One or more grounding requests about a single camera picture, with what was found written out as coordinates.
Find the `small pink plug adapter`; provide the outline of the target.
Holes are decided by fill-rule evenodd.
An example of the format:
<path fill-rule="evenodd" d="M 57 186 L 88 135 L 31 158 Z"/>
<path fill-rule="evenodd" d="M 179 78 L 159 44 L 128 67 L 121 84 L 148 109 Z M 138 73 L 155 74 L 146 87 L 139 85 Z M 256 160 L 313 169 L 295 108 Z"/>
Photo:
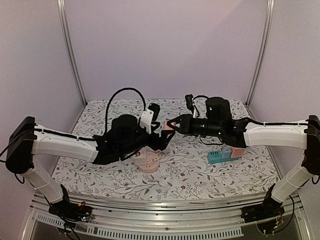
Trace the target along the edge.
<path fill-rule="evenodd" d="M 167 121 L 164 122 L 164 127 L 163 127 L 163 129 L 164 129 L 165 131 L 173 131 L 173 130 L 174 130 L 172 127 L 168 126 L 168 122 L 167 122 Z"/>

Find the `round pink socket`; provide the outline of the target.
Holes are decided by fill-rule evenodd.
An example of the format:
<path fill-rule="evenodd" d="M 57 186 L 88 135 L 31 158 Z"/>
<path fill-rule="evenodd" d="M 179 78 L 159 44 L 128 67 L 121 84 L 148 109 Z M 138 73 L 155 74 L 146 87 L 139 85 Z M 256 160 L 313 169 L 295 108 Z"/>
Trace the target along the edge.
<path fill-rule="evenodd" d="M 148 152 L 146 156 L 146 163 L 139 165 L 138 169 L 143 173 L 153 173 L 160 167 L 159 156 L 154 152 Z"/>

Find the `white cube socket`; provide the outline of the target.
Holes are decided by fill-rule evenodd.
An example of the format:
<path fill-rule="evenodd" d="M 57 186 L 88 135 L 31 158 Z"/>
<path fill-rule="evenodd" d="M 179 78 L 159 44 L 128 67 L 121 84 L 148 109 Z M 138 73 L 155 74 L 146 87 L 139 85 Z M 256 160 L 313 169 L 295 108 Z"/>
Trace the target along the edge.
<path fill-rule="evenodd" d="M 147 153 L 145 149 L 139 150 L 133 157 L 133 163 L 136 166 L 143 166 L 147 164 Z"/>

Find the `pink cube socket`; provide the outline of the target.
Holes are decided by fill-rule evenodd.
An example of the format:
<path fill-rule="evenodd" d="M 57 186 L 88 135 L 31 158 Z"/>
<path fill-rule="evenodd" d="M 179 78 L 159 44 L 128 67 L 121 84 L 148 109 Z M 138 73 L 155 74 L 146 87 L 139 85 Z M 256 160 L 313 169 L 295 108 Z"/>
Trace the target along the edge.
<path fill-rule="evenodd" d="M 230 158 L 232 159 L 241 158 L 245 150 L 246 150 L 245 148 L 241 148 L 241 147 L 231 147 Z"/>

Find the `teal power strip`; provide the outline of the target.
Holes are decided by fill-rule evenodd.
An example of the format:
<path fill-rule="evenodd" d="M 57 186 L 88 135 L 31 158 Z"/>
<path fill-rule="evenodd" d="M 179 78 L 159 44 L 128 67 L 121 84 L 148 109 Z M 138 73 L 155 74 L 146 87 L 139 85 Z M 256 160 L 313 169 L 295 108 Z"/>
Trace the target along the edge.
<path fill-rule="evenodd" d="M 221 159 L 221 152 L 222 152 L 222 151 L 212 151 L 212 152 L 209 152 L 209 153 L 207 154 L 208 163 L 209 163 L 209 164 L 218 164 L 218 163 L 226 162 L 226 161 L 222 161 L 222 159 Z"/>

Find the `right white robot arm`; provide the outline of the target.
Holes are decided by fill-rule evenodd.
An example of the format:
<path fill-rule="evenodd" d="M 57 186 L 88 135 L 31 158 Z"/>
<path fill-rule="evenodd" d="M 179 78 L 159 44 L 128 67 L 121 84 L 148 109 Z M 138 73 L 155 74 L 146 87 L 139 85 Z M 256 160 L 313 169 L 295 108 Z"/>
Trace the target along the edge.
<path fill-rule="evenodd" d="M 222 97 L 207 98 L 205 107 L 205 118 L 182 114 L 168 120 L 167 125 L 180 134 L 217 137 L 236 148 L 280 146 L 304 150 L 303 160 L 268 190 L 258 208 L 262 218 L 269 218 L 293 192 L 320 174 L 320 120 L 316 115 L 296 122 L 233 119 L 230 103 Z"/>

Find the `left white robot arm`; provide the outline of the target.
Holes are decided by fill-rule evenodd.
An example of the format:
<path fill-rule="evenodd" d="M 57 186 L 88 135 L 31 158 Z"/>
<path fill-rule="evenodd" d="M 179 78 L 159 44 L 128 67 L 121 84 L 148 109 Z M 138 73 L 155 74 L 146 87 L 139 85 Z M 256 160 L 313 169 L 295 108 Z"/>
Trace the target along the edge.
<path fill-rule="evenodd" d="M 112 121 L 111 130 L 104 135 L 83 137 L 54 131 L 27 116 L 11 134 L 2 151 L 7 170 L 25 178 L 42 193 L 63 216 L 74 213 L 74 205 L 62 186 L 33 159 L 35 155 L 52 155 L 83 160 L 94 165 L 108 165 L 131 158 L 139 150 L 149 147 L 163 151 L 175 135 L 174 130 L 155 132 L 156 127 L 141 126 L 133 115 L 122 115 Z"/>

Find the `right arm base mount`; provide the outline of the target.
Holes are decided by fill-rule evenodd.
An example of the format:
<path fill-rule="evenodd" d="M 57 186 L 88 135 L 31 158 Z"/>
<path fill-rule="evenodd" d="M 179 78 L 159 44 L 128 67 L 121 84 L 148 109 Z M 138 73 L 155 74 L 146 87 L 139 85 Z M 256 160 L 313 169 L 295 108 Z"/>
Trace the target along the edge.
<path fill-rule="evenodd" d="M 280 224 L 284 223 L 285 213 L 282 203 L 271 198 L 274 183 L 267 191 L 262 203 L 241 208 L 241 218 L 245 223 L 258 222 L 257 229 L 263 235 L 273 235 Z"/>

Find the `small blue plug adapter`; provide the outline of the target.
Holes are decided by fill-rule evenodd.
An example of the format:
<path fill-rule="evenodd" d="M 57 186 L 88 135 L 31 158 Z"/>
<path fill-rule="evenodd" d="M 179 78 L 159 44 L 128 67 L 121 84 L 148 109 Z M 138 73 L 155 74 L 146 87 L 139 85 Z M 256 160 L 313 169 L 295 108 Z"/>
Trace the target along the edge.
<path fill-rule="evenodd" d="M 226 162 L 230 160 L 232 149 L 230 147 L 225 147 L 221 150 L 221 160 Z"/>

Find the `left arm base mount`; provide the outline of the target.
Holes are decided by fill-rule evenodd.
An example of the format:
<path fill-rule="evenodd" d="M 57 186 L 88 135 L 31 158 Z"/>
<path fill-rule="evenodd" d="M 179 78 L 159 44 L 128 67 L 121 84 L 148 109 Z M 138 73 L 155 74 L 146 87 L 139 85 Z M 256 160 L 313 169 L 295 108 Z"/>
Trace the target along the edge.
<path fill-rule="evenodd" d="M 93 217 L 93 208 L 86 205 L 85 201 L 80 203 L 70 202 L 68 191 L 62 184 L 60 187 L 62 189 L 62 200 L 57 203 L 51 203 L 47 198 L 45 198 L 49 205 L 48 212 L 58 216 L 64 222 L 63 227 L 66 237 L 68 237 L 70 240 L 74 239 L 67 231 L 67 228 L 69 228 L 75 235 L 76 240 L 80 240 L 80 237 L 75 232 L 76 222 L 89 222 L 89 220 Z"/>

